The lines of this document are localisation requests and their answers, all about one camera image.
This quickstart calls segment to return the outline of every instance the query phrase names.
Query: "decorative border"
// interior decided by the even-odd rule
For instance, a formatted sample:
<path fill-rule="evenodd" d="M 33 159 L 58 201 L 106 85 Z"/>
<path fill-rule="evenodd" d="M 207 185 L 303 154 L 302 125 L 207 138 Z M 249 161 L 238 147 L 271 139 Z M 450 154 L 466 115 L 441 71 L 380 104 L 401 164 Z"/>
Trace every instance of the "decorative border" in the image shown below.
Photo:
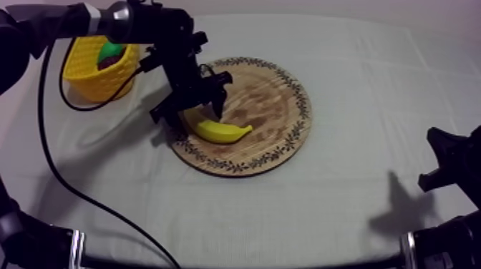
<path fill-rule="evenodd" d="M 197 161 L 204 162 L 209 167 L 216 169 L 224 169 L 225 171 L 232 173 L 262 167 L 267 162 L 275 161 L 281 155 L 284 155 L 291 150 L 295 150 L 295 142 L 300 139 L 301 131 L 305 128 L 306 120 L 310 118 L 311 113 L 308 109 L 308 98 L 299 81 L 293 79 L 292 75 L 290 75 L 286 70 L 278 67 L 273 63 L 266 62 L 262 59 L 257 58 L 236 57 L 220 59 L 213 62 L 213 64 L 208 64 L 208 66 L 213 68 L 234 66 L 239 64 L 256 65 L 257 67 L 263 67 L 273 70 L 282 79 L 284 84 L 294 91 L 293 95 L 296 98 L 296 106 L 299 109 L 299 117 L 301 119 L 292 126 L 291 130 L 287 134 L 287 137 L 284 138 L 284 145 L 282 147 L 277 146 L 274 150 L 270 152 L 265 152 L 259 158 L 252 158 L 251 161 L 242 163 L 234 163 L 232 161 L 219 160 L 216 158 L 210 159 L 206 154 L 204 154 L 197 147 L 195 147 L 194 144 L 190 142 L 187 136 L 176 134 L 175 144 L 183 147 L 184 151 L 189 155 L 194 155 Z M 201 72 L 202 75 L 204 75 L 206 73 L 206 70 L 202 69 Z"/>

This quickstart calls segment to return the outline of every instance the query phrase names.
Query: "toy banana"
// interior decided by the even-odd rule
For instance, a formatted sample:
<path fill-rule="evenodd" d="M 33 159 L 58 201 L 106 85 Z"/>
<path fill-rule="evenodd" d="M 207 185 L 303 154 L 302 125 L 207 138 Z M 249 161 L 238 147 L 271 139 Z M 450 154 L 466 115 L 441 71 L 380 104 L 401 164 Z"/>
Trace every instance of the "toy banana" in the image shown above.
<path fill-rule="evenodd" d="M 242 128 L 233 124 L 214 122 L 195 107 L 185 110 L 184 118 L 196 135 L 214 143 L 234 143 L 253 130 L 252 125 Z"/>

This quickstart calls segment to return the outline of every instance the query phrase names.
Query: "green object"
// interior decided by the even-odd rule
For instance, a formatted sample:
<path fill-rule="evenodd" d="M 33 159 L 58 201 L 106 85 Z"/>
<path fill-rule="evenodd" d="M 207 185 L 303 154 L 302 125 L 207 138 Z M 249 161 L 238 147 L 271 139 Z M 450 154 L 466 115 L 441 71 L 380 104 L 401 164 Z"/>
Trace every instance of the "green object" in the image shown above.
<path fill-rule="evenodd" d="M 105 58 L 120 55 L 123 49 L 124 47 L 121 44 L 114 44 L 110 41 L 107 41 L 107 43 L 105 43 L 104 46 L 102 46 L 102 48 L 100 49 L 97 63 L 99 64 Z"/>

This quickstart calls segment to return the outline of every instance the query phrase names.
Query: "white tablecloth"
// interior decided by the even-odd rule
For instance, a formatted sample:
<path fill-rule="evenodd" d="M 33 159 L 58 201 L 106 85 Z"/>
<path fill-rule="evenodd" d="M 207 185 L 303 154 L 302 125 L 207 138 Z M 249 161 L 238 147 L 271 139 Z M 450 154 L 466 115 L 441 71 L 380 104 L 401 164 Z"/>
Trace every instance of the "white tablecloth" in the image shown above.
<path fill-rule="evenodd" d="M 195 22 L 209 38 L 200 63 L 259 57 L 305 86 L 311 133 L 279 168 L 232 180 L 179 160 L 145 111 L 168 93 L 161 69 L 141 74 L 127 96 L 100 111 L 74 112 L 58 94 L 61 41 L 47 82 L 47 133 L 63 175 L 144 227 L 181 265 L 285 267 L 388 255 L 402 233 L 475 209 L 456 186 L 423 194 L 417 177 L 437 167 L 428 128 L 468 135 L 481 123 L 479 44 L 320 16 Z M 11 195 L 46 222 L 85 231 L 89 253 L 162 263 L 133 229 L 52 180 L 38 138 L 37 81 L 0 151 Z"/>

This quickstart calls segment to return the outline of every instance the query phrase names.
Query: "yellow basket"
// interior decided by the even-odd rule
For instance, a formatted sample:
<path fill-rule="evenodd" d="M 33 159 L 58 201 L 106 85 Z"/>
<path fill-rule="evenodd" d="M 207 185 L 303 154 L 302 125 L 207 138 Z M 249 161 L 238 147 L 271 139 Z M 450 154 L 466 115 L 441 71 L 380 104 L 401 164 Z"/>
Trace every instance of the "yellow basket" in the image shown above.
<path fill-rule="evenodd" d="M 77 38 L 63 73 L 64 79 L 91 102 L 103 102 L 111 97 L 135 71 L 139 59 L 139 46 L 128 44 L 124 56 L 118 62 L 99 71 L 97 59 L 105 42 L 105 36 Z M 134 80 L 129 82 L 116 99 L 126 95 L 133 82 Z"/>

